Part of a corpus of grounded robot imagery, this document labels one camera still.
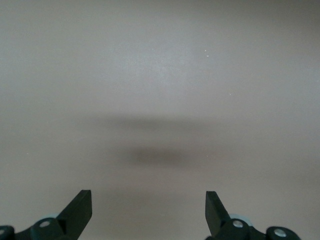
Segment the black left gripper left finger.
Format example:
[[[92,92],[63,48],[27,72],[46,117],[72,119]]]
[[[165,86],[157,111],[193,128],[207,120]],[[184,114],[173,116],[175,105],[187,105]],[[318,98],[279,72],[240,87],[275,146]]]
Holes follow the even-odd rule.
[[[56,216],[38,220],[29,228],[15,232],[11,225],[0,227],[2,240],[77,240],[92,217],[92,192],[81,190]]]

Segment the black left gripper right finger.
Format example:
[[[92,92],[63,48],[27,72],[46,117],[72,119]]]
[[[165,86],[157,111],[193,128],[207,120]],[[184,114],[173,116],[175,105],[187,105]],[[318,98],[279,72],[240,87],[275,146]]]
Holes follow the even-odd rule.
[[[215,191],[205,195],[205,219],[210,231],[207,240],[299,240],[291,229],[270,226],[266,232],[260,232],[250,221],[230,216]]]

